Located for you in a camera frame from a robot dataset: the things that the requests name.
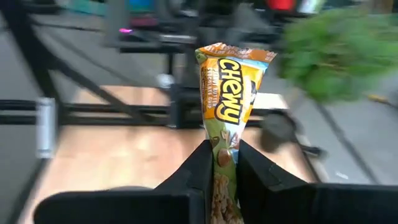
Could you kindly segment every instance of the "black cable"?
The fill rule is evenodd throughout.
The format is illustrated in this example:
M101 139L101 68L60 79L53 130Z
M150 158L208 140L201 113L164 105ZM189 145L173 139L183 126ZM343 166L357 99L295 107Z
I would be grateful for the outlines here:
M122 75L121 73L113 70L112 68L107 67L105 65L102 65L100 62L97 62L96 60L92 59L84 51L80 50L78 47L75 47L73 44L69 43L67 40L63 39L59 35L57 35L57 34L55 34L53 32L49 32L49 31L47 31L46 33L49 36L51 36L51 38L53 38L53 40L56 40L59 44L61 44L65 48L70 49L72 52L74 52L75 54L79 55L81 58L87 60L92 65L97 66L97 67L109 72L109 74L112 75L113 77L116 77L116 78L120 79L123 82L134 83L134 81L132 79L130 79L128 77L125 77L124 75Z
M57 15L62 8L57 3L37 4L35 2L24 2L24 8L29 14Z
M77 27L77 26L66 26L66 25L59 25L59 24L46 24L43 22L35 21L35 20L33 20L32 23L33 23L33 25L37 25L37 26L41 26L41 27L51 27L51 28L56 28L56 29L68 29L68 30L78 30L78 31L97 32L97 33L103 32L101 29L85 28L85 27Z
M53 55L53 69L57 69L62 72L66 77L70 80L74 81L78 85L83 88L87 88L89 91L93 92L100 98L106 100L110 104L114 105L120 112L128 114L129 116L142 119L144 121L153 121L154 117L149 116L148 114L142 113L137 108L128 107L125 103L123 103L119 98L115 97L114 95L110 94L108 91L102 89L98 86L95 82L91 81L89 78L86 78L77 70L71 68L66 62L62 59L57 58Z
M329 127L332 129L333 133L337 137L340 143L344 145L347 151L351 154L353 159L357 162L357 164L362 168L363 172L370 179L372 184L381 184L374 172L371 168L366 164L364 159L359 155L358 150L354 147L354 145L348 140L344 131L337 125L337 122L332 117L332 115L328 112L328 110L321 104L315 103L318 111L324 117L326 122L329 124Z

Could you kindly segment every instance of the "teal object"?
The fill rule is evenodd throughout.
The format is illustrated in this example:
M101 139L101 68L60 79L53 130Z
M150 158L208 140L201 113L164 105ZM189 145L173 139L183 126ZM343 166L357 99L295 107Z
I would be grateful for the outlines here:
M90 0L70 0L65 8L77 12L104 16L106 11L106 4Z
M127 0L131 12L146 12L154 10L154 0Z
M147 12L154 10L154 0L125 0L131 12ZM103 16L106 12L106 3L100 3L90 0L70 0L66 9Z

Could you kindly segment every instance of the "metal rod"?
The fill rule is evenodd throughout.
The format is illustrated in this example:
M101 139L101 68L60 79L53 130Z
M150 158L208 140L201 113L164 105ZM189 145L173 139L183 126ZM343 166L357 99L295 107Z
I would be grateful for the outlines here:
M167 74L174 76L174 54L167 54Z
M98 86L96 83L86 78L85 76L78 73L76 70L72 69L65 62L57 59L55 61L55 67L58 68L66 77L73 80L78 85L87 88L89 91L92 91L94 94L98 95L102 99L106 100L111 105L115 106L117 110L122 113L126 113L127 115L135 118L145 119L150 121L152 119L151 116L141 113L140 111L130 108L127 104L123 103L121 100Z
M87 113L120 113L112 105L91 104L91 103L65 103L65 108L69 112L87 112ZM168 106L137 106L128 105L134 110L139 110L142 113L151 114L167 114ZM0 110L3 111L35 111L36 104L29 100L0 100Z
M169 54L174 52L176 54L183 53L183 49L178 44L169 45L154 45L152 43L144 43L147 47L142 46L142 43L135 44L132 42L126 43L126 46L120 46L119 52L122 54L138 54L138 53L155 53L155 54Z
M35 125L35 115L0 115L0 125ZM83 126L166 126L169 125L169 118L156 118L153 121L145 121L134 118L109 118L109 117L84 117L66 116L60 121L62 125L83 125ZM200 119L187 118L183 124L184 129L201 128L203 124ZM260 121L249 120L247 128L259 128Z

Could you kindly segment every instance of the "red object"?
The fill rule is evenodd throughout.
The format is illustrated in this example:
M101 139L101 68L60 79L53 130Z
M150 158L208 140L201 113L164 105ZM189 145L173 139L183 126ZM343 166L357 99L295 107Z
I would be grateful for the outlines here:
M295 0L268 0L268 4L273 10L290 11L294 9Z
M133 16L131 18L131 25L133 27L153 27L157 25L157 21L150 14L142 16Z

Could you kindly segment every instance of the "wrapper crimped end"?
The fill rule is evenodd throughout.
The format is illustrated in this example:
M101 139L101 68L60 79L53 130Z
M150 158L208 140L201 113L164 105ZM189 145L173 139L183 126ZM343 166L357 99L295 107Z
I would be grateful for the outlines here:
M277 55L276 53L268 50L239 48L223 43L216 43L206 47L201 47L198 49L198 51L213 57L236 57L265 63L271 63Z

